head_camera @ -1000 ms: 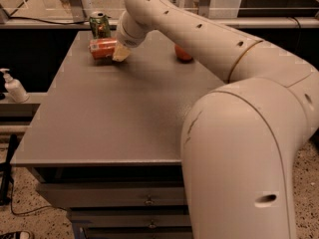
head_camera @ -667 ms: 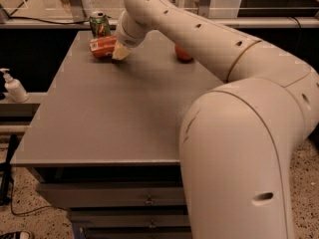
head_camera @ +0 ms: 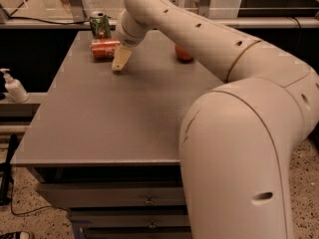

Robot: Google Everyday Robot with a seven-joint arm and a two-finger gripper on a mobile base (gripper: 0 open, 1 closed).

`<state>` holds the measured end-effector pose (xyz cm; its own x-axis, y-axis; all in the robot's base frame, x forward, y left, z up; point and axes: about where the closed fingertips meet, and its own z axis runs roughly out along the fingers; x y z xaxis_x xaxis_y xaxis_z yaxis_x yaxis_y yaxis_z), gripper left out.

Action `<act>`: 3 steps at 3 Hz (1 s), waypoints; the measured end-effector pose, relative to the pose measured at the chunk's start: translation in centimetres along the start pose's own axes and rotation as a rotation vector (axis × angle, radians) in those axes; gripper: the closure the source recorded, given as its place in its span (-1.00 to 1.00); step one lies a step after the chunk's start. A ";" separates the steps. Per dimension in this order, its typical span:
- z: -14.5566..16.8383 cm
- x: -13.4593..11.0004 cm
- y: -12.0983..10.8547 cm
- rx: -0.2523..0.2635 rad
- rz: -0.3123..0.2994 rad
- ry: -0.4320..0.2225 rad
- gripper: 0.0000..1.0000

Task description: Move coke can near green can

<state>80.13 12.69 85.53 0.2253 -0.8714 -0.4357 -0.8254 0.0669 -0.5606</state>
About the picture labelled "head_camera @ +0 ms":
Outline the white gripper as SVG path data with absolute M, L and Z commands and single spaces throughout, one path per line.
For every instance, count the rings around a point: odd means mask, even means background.
M 120 13 L 116 37 L 123 45 L 118 45 L 115 49 L 112 61 L 114 72 L 120 72 L 125 67 L 132 54 L 129 47 L 137 46 L 145 38 L 148 30 L 147 26 L 136 21 L 127 10 Z

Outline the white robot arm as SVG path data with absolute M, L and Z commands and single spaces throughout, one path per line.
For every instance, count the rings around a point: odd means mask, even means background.
M 177 7 L 124 0 L 122 48 L 158 29 L 218 77 L 179 133 L 183 190 L 193 239 L 294 239 L 289 166 L 319 121 L 319 77 L 259 38 Z

